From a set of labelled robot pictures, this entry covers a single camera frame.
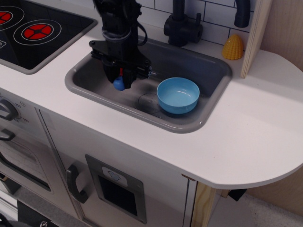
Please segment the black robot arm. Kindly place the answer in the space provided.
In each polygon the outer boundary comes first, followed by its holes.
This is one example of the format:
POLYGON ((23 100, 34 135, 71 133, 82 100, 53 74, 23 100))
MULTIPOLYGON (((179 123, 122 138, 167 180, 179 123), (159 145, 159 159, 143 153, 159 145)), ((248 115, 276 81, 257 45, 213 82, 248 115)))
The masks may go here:
POLYGON ((89 45, 92 57, 102 62, 107 79, 123 91, 137 78, 149 78, 151 61, 138 49, 148 39, 138 40, 138 29, 145 30, 137 21, 141 5, 134 0, 96 0, 94 6, 102 18, 104 40, 90 41, 89 45))

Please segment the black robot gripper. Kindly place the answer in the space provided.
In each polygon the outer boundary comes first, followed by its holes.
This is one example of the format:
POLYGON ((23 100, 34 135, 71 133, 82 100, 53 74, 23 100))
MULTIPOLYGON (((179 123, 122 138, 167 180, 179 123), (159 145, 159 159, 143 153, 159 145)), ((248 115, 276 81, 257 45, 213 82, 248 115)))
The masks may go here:
POLYGON ((139 36, 138 41, 131 38, 118 42, 92 40, 89 46, 92 57, 102 61, 107 79, 113 83, 123 68, 124 87, 130 89, 137 77, 149 78, 152 73, 151 61, 139 51, 147 40, 143 36, 139 36))

